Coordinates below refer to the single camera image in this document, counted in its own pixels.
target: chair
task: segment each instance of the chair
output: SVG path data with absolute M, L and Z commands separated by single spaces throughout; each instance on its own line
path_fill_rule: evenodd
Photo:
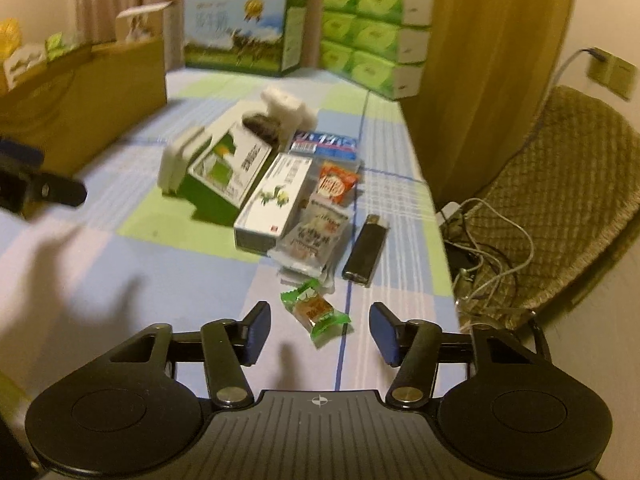
M 640 232 L 640 137 L 609 105 L 575 89 L 552 90 L 539 133 L 490 184 L 484 199 L 534 241 L 530 265 L 502 280 L 490 302 L 462 303 L 462 314 L 489 316 L 515 329 L 566 294 L 577 303 Z M 476 241 L 512 265 L 529 243 L 484 206 L 465 216 Z M 494 274 L 481 269 L 476 284 Z

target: stack of tissue boxes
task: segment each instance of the stack of tissue boxes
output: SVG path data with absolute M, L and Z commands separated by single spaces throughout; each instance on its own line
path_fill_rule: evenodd
M 433 0 L 322 0 L 322 66 L 390 99 L 416 95 Z

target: wall socket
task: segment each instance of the wall socket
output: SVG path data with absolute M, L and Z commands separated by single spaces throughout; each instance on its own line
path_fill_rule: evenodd
M 598 61 L 592 56 L 587 77 L 629 101 L 634 90 L 638 69 L 628 61 L 605 50 L 596 48 L 596 51 L 606 59 Z

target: plastic bag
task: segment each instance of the plastic bag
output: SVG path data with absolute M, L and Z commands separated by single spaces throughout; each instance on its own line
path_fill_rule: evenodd
M 287 269 L 320 278 L 350 220 L 346 209 L 312 195 L 300 222 L 267 255 Z
M 318 280 L 309 280 L 295 290 L 280 295 L 286 309 L 306 328 L 314 342 L 329 327 L 351 322 L 347 314 L 335 310 L 320 296 L 318 288 Z

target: snack package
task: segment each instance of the snack package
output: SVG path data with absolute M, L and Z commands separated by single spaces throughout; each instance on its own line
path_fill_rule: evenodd
M 320 168 L 320 179 L 316 193 L 328 198 L 334 204 L 341 204 L 345 195 L 355 186 L 358 175 L 353 171 L 344 170 L 332 162 L 324 162 Z
M 335 310 L 318 291 L 318 280 L 308 280 L 295 290 L 280 295 L 286 309 L 306 328 L 315 341 L 322 332 L 333 325 L 351 322 L 351 318 L 339 310 Z
M 312 195 L 300 222 L 278 240 L 267 256 L 287 269 L 319 278 L 350 219 L 346 209 Z

